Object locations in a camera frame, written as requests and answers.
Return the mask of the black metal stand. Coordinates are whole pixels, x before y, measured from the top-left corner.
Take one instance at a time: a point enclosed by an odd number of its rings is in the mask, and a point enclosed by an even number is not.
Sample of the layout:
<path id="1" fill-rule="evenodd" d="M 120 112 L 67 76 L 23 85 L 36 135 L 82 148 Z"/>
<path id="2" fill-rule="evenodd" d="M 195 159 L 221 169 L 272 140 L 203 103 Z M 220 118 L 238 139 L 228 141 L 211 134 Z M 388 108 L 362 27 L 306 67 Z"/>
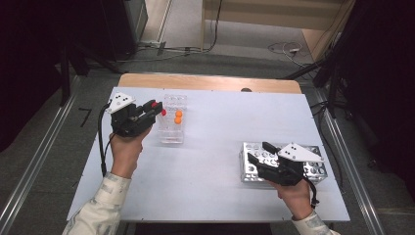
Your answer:
<path id="1" fill-rule="evenodd" d="M 89 73 L 89 67 L 85 61 L 86 58 L 92 59 L 109 71 L 117 74 L 124 74 L 124 72 L 118 67 L 112 65 L 110 62 L 82 44 L 70 41 L 62 42 L 60 46 L 60 72 L 62 78 L 61 107 L 69 100 L 70 96 L 69 66 L 73 66 L 77 74 L 87 75 Z"/>
<path id="2" fill-rule="evenodd" d="M 312 80 L 315 88 L 322 88 L 329 83 L 328 100 L 323 104 L 331 116 L 336 117 L 335 108 L 344 109 L 346 106 L 336 101 L 336 94 L 340 85 L 340 67 L 338 64 L 339 51 L 333 49 L 327 56 L 317 62 L 305 66 L 303 69 L 299 69 L 292 74 L 285 76 L 285 79 L 294 80 L 310 71 L 318 70 L 317 75 Z"/>

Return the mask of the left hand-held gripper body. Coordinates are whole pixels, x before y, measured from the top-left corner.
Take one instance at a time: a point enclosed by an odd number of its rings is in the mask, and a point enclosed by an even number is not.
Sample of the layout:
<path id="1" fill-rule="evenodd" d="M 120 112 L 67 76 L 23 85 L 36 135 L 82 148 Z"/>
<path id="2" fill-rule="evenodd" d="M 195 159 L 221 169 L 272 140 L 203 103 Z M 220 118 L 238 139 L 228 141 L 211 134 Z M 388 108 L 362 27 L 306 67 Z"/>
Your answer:
<path id="1" fill-rule="evenodd" d="M 144 107 L 136 106 L 135 99 L 130 95 L 116 92 L 107 113 L 111 115 L 113 133 L 119 136 L 136 137 L 148 129 Z"/>

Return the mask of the metal tube rack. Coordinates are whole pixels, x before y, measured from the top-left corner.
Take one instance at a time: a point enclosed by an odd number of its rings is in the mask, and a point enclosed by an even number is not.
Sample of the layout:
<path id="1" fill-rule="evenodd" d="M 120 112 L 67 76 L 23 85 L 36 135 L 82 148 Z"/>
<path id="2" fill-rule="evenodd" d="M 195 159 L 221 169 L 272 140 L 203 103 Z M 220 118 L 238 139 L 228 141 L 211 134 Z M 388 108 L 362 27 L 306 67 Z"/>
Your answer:
<path id="1" fill-rule="evenodd" d="M 244 142 L 239 154 L 241 164 L 241 180 L 243 182 L 263 182 L 257 174 L 254 164 L 249 162 L 252 154 L 262 164 L 277 167 L 283 160 L 303 163 L 303 173 L 314 184 L 318 184 L 327 176 L 324 158 L 317 146 L 299 145 L 297 143 L 272 143 L 278 152 L 266 151 L 261 142 Z"/>

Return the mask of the person's right hand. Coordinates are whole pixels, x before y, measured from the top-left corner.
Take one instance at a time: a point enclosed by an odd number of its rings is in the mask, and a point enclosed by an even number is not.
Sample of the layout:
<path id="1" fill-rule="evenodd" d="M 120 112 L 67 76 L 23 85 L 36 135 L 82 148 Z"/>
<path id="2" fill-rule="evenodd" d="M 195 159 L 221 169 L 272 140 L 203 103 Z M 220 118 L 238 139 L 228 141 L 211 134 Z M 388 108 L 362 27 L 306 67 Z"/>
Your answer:
<path id="1" fill-rule="evenodd" d="M 282 186 L 269 181 L 269 184 L 277 190 L 278 197 L 283 200 L 294 220 L 302 220 L 312 214 L 308 183 L 301 180 L 295 186 Z"/>

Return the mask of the clear plastic tube rack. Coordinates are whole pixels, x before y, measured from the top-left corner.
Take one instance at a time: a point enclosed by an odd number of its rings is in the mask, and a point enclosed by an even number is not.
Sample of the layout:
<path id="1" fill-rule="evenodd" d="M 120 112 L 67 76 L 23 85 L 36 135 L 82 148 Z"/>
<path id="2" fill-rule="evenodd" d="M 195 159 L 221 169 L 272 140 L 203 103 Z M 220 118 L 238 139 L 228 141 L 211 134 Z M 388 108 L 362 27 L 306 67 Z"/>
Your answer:
<path id="1" fill-rule="evenodd" d="M 165 144 L 180 144 L 184 140 L 185 113 L 187 111 L 187 96 L 165 94 L 162 100 L 162 108 L 166 110 L 166 116 L 158 115 L 159 137 Z M 175 112 L 183 112 L 182 123 L 175 124 Z"/>

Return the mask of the light wooden cabinet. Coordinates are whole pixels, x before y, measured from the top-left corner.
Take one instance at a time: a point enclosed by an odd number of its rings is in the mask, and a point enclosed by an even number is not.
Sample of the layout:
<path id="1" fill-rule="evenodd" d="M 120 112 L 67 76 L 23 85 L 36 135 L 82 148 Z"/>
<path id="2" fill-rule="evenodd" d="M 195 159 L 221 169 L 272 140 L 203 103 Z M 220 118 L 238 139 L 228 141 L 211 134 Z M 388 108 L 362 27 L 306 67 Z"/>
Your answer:
<path id="1" fill-rule="evenodd" d="M 201 40 L 205 21 L 264 24 L 300 28 L 314 61 L 344 30 L 356 0 L 202 0 Z"/>

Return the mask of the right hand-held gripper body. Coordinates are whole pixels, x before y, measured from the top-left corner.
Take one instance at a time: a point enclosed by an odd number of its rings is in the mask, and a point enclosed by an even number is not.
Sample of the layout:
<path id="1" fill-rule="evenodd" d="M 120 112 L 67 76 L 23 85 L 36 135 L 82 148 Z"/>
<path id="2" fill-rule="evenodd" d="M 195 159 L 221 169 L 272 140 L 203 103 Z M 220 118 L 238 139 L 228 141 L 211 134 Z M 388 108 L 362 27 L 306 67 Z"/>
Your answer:
<path id="1" fill-rule="evenodd" d="M 324 160 L 321 156 L 296 143 L 290 143 L 275 155 L 278 165 L 259 163 L 257 175 L 265 180 L 282 186 L 295 186 L 305 180 L 311 186 L 325 178 L 325 171 L 320 172 Z"/>

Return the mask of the person's left hand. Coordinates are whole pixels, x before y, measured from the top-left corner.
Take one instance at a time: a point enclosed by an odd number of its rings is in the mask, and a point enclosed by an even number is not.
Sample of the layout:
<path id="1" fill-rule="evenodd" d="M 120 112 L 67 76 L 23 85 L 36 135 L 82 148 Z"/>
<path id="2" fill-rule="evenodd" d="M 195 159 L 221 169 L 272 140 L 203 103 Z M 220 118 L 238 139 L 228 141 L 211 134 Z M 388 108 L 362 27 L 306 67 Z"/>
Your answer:
<path id="1" fill-rule="evenodd" d="M 132 177 L 143 151 L 142 142 L 150 132 L 151 127 L 136 137 L 121 137 L 114 133 L 110 135 L 113 154 L 112 174 L 126 179 Z"/>

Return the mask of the dark cabinet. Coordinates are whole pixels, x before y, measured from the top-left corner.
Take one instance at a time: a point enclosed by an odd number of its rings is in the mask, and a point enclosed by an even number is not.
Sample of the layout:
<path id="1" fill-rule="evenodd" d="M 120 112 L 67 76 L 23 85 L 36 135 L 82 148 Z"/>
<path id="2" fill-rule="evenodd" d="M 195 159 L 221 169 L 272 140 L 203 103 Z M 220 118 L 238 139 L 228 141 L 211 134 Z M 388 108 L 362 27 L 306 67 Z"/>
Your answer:
<path id="1" fill-rule="evenodd" d="M 112 60 L 136 52 L 148 12 L 145 0 L 100 0 L 110 38 Z"/>

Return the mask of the aluminium floor rail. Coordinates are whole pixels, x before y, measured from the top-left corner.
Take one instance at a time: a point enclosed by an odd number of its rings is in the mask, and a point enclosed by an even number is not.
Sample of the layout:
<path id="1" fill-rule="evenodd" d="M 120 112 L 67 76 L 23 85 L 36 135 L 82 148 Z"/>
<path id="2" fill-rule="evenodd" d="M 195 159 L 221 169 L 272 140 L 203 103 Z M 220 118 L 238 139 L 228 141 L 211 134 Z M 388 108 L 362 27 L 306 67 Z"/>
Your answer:
<path id="1" fill-rule="evenodd" d="M 326 143 L 329 152 L 333 155 L 336 169 L 339 172 L 341 191 L 345 190 L 345 182 L 351 188 L 356 204 L 366 224 L 370 235 L 387 235 L 386 230 L 376 212 L 369 192 L 364 185 L 363 179 L 354 163 L 350 149 L 344 139 L 336 118 L 331 118 L 328 110 L 323 104 L 328 100 L 323 90 L 314 91 L 318 108 L 317 116 L 319 121 L 320 136 Z"/>
<path id="2" fill-rule="evenodd" d="M 30 162 L 25 168 L 22 177 L 8 198 L 4 209 L 1 211 L 0 235 L 7 235 L 12 228 L 41 167 L 43 167 L 43 164 L 47 159 L 49 151 L 69 114 L 81 84 L 82 78 L 76 75 L 70 84 L 72 93 L 69 95 L 68 100 L 54 112 L 53 119 L 48 125 L 48 129 L 42 136 L 42 140 L 36 146 L 36 151 L 31 156 Z"/>

